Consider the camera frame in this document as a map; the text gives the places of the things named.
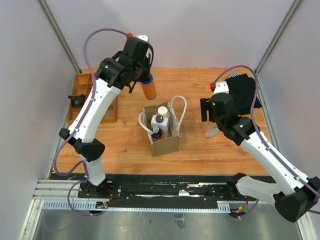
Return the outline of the clear bottle pink cap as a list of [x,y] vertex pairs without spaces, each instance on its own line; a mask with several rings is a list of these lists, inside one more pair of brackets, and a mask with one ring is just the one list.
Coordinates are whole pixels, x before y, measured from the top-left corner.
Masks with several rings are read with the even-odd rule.
[[220,132],[219,128],[215,125],[209,129],[204,135],[206,138],[213,138]]

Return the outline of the blue white striped cloth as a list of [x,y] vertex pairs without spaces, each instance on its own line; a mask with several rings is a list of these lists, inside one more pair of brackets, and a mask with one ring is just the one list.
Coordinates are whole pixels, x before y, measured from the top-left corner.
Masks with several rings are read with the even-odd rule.
[[234,77],[237,77],[237,76],[240,76],[241,74],[236,72],[236,71],[233,71],[230,75],[229,75],[229,78],[234,78]]

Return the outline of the wooden compartment tray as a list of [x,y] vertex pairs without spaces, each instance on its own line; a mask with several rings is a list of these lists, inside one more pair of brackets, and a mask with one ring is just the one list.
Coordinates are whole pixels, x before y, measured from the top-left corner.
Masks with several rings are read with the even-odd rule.
[[[71,95],[68,96],[69,110],[67,114],[67,125],[70,126],[79,115],[82,107],[84,106],[85,101],[87,100],[89,93],[93,86],[92,75],[87,73],[78,73],[74,77],[74,83],[72,87]],[[110,106],[108,107],[107,112],[104,114],[101,124],[116,123],[118,120],[118,105],[119,98],[116,97]]]

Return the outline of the beige canvas bag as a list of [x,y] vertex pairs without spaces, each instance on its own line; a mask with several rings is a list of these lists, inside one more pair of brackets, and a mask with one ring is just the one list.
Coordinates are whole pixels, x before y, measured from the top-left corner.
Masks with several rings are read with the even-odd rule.
[[[180,117],[176,116],[174,102],[184,102]],[[180,150],[180,129],[187,111],[188,102],[184,96],[176,95],[171,102],[145,106],[138,115],[139,125],[146,131],[151,155],[160,157]]]

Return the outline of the cream bottle beige cap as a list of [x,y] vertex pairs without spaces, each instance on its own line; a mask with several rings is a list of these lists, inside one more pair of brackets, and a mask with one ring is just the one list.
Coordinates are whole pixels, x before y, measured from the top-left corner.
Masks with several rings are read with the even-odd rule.
[[159,106],[157,111],[156,111],[157,115],[161,115],[165,118],[169,118],[170,117],[170,112],[168,110],[168,108],[166,106]]

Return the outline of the orange bottle blue pump collar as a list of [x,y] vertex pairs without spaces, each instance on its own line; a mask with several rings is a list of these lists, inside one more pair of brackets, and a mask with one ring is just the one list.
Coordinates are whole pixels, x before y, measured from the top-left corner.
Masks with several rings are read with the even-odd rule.
[[147,100],[155,99],[157,96],[157,92],[153,76],[151,74],[144,73],[140,78],[141,87],[145,98]]

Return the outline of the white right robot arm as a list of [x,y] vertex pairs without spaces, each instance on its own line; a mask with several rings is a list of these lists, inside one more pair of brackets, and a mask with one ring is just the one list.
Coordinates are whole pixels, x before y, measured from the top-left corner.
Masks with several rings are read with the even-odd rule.
[[226,193],[232,200],[252,197],[275,207],[287,221],[295,223],[320,198],[320,179],[310,178],[291,164],[252,119],[239,116],[226,81],[215,84],[210,98],[200,99],[201,120],[216,123],[223,135],[250,153],[274,179],[274,183],[237,173],[227,181]]

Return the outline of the black garment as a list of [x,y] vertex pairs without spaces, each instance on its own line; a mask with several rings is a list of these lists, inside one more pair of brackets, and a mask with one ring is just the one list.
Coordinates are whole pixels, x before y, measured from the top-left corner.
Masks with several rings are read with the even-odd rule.
[[239,115],[250,114],[251,105],[255,95],[256,83],[246,73],[227,78],[229,94],[234,99],[234,104]]

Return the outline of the white bottle grey cap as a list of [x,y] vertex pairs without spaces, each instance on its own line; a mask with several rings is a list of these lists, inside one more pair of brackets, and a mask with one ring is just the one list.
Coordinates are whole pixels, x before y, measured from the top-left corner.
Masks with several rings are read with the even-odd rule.
[[162,115],[153,115],[150,121],[151,128],[158,126],[163,133],[167,133],[169,129],[169,118]]

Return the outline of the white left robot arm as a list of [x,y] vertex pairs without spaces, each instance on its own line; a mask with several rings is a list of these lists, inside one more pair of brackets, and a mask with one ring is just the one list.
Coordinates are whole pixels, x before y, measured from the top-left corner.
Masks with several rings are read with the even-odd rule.
[[96,198],[107,193],[101,160],[105,145],[96,139],[97,129],[109,106],[124,87],[132,91],[137,82],[149,84],[153,81],[153,53],[146,35],[129,36],[123,50],[100,63],[80,113],[68,128],[62,128],[59,132],[59,136],[73,146],[83,160],[91,184],[89,191]]

